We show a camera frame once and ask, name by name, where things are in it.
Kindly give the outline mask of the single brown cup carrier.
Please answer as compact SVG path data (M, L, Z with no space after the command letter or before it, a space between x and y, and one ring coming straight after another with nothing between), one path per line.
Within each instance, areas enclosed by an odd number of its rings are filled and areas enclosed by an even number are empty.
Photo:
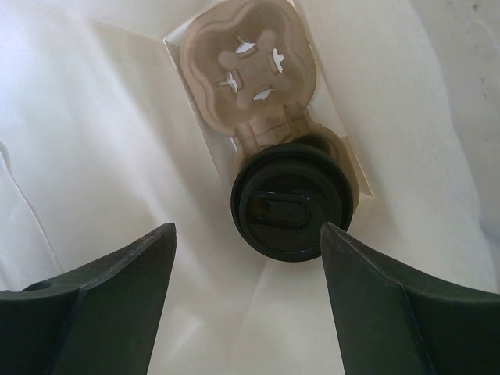
M360 188L343 140L316 123L308 106L316 60L288 1L225 1L195 18L184 34L180 67L202 118L236 146L232 175L273 145L324 141L353 197Z

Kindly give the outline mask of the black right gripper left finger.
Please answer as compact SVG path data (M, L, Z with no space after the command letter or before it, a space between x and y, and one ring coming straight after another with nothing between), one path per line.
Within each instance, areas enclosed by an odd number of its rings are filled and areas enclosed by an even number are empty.
M3 374L146 374L177 247L166 223L93 262L1 293Z

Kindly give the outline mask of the black cup lid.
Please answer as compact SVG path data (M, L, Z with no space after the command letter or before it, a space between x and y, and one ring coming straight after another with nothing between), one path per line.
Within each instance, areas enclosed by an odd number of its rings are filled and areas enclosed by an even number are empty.
M350 183L337 162L312 145L274 145L253 155L230 196L239 234L260 254L300 263L321 255L320 230L347 230L355 211Z

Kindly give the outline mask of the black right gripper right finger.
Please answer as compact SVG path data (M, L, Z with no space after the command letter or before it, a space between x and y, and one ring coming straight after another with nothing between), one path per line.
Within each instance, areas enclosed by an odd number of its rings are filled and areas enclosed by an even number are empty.
M497 374L499 296L433 277L332 223L321 254L346 374Z

